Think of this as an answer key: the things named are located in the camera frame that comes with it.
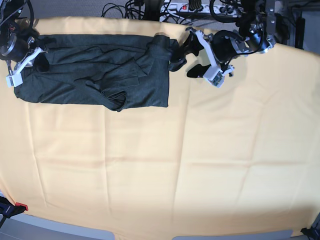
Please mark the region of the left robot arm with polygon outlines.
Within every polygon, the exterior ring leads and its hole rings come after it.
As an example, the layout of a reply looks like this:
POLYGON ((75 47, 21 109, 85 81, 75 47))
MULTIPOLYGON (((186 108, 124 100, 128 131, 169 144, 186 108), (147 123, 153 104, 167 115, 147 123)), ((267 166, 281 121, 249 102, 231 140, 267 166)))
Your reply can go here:
POLYGON ((223 0, 222 6, 209 2, 208 9, 214 20, 235 24, 237 30, 220 30, 204 34, 189 26, 185 42, 173 53, 169 70, 176 72, 187 63, 186 55, 198 56, 204 50, 209 64, 197 64, 187 72, 189 78, 204 78, 219 88, 225 76, 233 76, 231 61, 252 54, 264 54, 276 43, 275 1, 273 0, 223 0))

